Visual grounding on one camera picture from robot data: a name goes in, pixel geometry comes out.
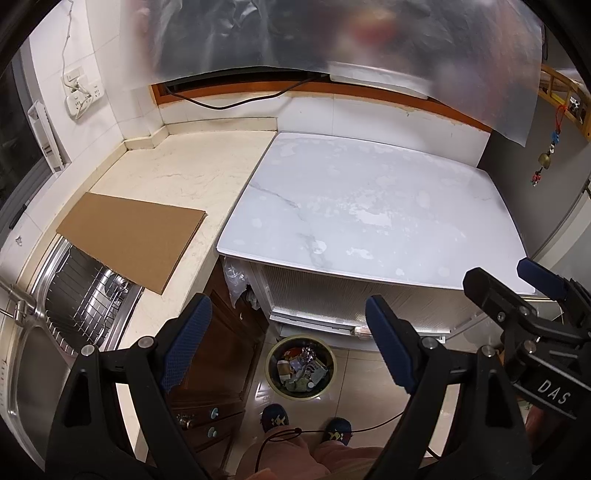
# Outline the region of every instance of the leg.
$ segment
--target leg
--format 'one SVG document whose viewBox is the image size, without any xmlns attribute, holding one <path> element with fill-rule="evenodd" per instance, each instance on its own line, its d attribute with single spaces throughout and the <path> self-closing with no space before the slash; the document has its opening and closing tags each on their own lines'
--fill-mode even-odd
<svg viewBox="0 0 591 480">
<path fill-rule="evenodd" d="M 265 408 L 261 422 L 265 430 L 263 440 L 291 428 L 285 410 L 277 404 Z M 244 453 L 236 470 L 236 480 L 313 480 L 330 473 L 325 466 L 312 458 L 307 443 L 301 437 L 284 442 L 267 442 L 262 451 L 259 472 L 255 473 L 256 458 L 261 445 L 262 442 L 257 442 Z"/>
<path fill-rule="evenodd" d="M 367 465 L 382 452 L 380 447 L 351 448 L 347 446 L 351 438 L 351 424 L 345 419 L 331 420 L 326 430 L 313 456 L 318 463 L 331 472 Z"/>
</svg>

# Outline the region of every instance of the blue slipper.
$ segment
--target blue slipper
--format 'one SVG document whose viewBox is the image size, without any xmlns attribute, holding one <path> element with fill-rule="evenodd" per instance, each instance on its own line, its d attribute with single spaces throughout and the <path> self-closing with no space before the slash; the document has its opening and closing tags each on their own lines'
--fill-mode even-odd
<svg viewBox="0 0 591 480">
<path fill-rule="evenodd" d="M 274 427 L 289 425 L 290 420 L 287 417 L 287 412 L 278 403 L 267 405 L 261 414 L 261 425 L 265 433 Z"/>
<path fill-rule="evenodd" d="M 348 420 L 335 417 L 326 426 L 324 435 L 322 436 L 322 442 L 337 440 L 343 445 L 347 445 L 353 436 L 351 430 L 351 424 Z"/>
</svg>

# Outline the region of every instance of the pink pants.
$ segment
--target pink pants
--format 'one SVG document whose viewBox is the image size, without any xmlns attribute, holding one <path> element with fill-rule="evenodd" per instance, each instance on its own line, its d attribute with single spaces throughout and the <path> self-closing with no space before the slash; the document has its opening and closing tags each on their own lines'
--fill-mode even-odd
<svg viewBox="0 0 591 480">
<path fill-rule="evenodd" d="M 291 428 L 275 427 L 266 433 L 264 439 Z M 351 448 L 331 440 L 321 443 L 310 454 L 308 444 L 300 436 L 285 442 L 267 442 L 259 471 L 254 473 L 261 445 L 262 442 L 256 443 L 244 453 L 236 471 L 236 480 L 313 480 L 375 460 L 382 452 L 380 447 Z"/>
</svg>

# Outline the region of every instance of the tile floor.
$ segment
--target tile floor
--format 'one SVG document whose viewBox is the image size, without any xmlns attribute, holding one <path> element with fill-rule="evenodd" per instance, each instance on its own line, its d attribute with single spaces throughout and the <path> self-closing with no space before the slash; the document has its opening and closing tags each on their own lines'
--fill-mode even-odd
<svg viewBox="0 0 591 480">
<path fill-rule="evenodd" d="M 290 401 L 275 393 L 265 378 L 264 361 L 271 349 L 265 343 L 256 368 L 251 391 L 246 403 L 242 427 L 229 455 L 226 470 L 236 472 L 242 454 L 250 445 L 262 438 L 260 415 L 271 403 L 281 403 L 287 411 L 290 424 L 303 430 L 320 430 L 333 417 L 348 419 L 354 430 L 380 424 L 402 412 L 409 395 L 392 381 L 379 353 L 333 348 L 337 359 L 336 377 L 329 390 L 308 401 Z M 430 447 L 436 453 L 443 450 L 456 408 L 458 385 L 448 387 Z M 384 446 L 396 426 L 394 420 L 370 432 L 356 433 L 349 446 Z M 304 434 L 314 448 L 321 434 Z"/>
</svg>

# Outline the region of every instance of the faucet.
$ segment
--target faucet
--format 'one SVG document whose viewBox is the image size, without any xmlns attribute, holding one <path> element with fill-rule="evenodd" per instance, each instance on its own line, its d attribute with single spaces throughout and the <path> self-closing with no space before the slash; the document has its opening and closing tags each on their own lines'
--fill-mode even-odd
<svg viewBox="0 0 591 480">
<path fill-rule="evenodd" d="M 0 313 L 13 318 L 19 327 L 24 327 L 25 318 L 28 314 L 35 312 L 37 302 L 27 292 L 22 291 L 15 284 L 7 282 L 2 277 L 0 277 L 0 287 L 8 292 L 8 297 L 11 300 L 17 302 L 12 313 L 2 308 L 0 308 Z"/>
</svg>

